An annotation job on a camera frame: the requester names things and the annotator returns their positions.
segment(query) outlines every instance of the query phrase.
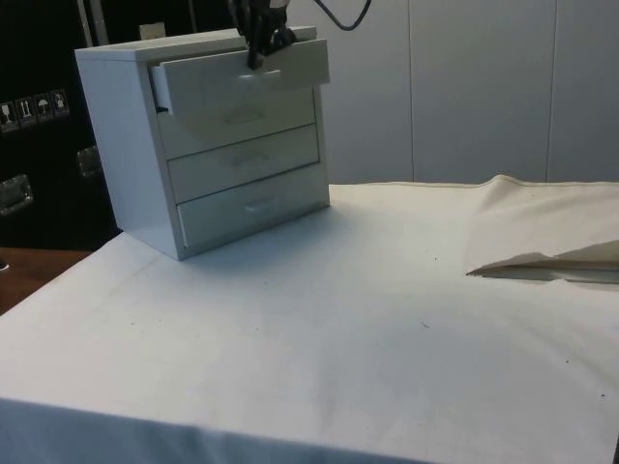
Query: sticker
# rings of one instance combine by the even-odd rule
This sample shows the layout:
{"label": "sticker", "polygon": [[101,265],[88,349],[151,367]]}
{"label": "sticker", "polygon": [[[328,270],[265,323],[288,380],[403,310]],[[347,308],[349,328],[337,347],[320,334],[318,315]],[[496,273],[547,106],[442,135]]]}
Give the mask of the sticker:
{"label": "sticker", "polygon": [[35,95],[35,110],[40,123],[54,119],[54,111],[51,107],[49,94]]}
{"label": "sticker", "polygon": [[0,103],[0,133],[13,132],[18,129],[19,122],[14,103],[12,101]]}
{"label": "sticker", "polygon": [[17,108],[19,124],[23,128],[37,124],[37,112],[35,111],[35,105],[32,102],[32,98],[27,97],[25,99],[15,100],[15,106]]}
{"label": "sticker", "polygon": [[67,101],[67,93],[64,90],[51,91],[51,107],[54,111],[54,116],[57,118],[69,116],[69,102]]}

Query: white cloth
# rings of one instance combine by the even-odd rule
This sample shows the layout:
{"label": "white cloth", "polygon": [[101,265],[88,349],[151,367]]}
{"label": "white cloth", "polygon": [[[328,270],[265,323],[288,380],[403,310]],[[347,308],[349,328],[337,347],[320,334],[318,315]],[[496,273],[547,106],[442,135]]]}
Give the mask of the white cloth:
{"label": "white cloth", "polygon": [[619,184],[498,176],[480,192],[466,272],[544,261],[619,263]]}
{"label": "white cloth", "polygon": [[0,318],[0,462],[610,462],[619,293],[465,276],[486,188],[333,187],[185,262],[120,236]]}

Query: drawer handle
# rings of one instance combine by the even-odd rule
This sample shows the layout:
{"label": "drawer handle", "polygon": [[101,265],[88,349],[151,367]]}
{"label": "drawer handle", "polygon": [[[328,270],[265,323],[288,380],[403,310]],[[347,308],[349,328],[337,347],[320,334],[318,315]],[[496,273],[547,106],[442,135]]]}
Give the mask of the drawer handle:
{"label": "drawer handle", "polygon": [[238,108],[223,116],[223,121],[226,124],[245,124],[257,121],[259,119],[266,119],[267,115],[260,108],[245,106]]}
{"label": "drawer handle", "polygon": [[277,203],[278,198],[276,196],[272,196],[271,198],[257,200],[245,205],[245,211],[253,215],[261,215],[271,211]]}
{"label": "drawer handle", "polygon": [[239,80],[246,85],[248,90],[269,88],[281,81],[281,71],[257,72],[255,74],[239,75]]}
{"label": "drawer handle", "polygon": [[240,156],[232,162],[234,167],[240,167],[245,164],[256,164],[258,162],[266,162],[269,160],[263,153],[251,153],[249,155]]}

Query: open drawer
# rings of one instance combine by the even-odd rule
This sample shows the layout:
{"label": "open drawer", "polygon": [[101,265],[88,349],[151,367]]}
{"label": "open drawer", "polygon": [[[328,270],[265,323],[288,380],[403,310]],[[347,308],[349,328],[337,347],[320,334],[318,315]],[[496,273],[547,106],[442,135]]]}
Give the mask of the open drawer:
{"label": "open drawer", "polygon": [[329,82],[327,42],[295,43],[270,56],[260,70],[247,67],[247,52],[186,58],[151,69],[158,108],[182,116],[234,106],[272,92]]}
{"label": "open drawer", "polygon": [[178,206],[186,247],[226,242],[329,203],[322,164]]}

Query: wooden surface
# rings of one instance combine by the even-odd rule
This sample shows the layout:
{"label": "wooden surface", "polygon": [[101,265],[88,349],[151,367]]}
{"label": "wooden surface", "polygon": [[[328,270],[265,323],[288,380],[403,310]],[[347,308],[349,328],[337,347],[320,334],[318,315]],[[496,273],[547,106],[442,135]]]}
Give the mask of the wooden surface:
{"label": "wooden surface", "polygon": [[88,251],[0,247],[0,260],[9,264],[9,269],[0,272],[0,315],[89,254]]}

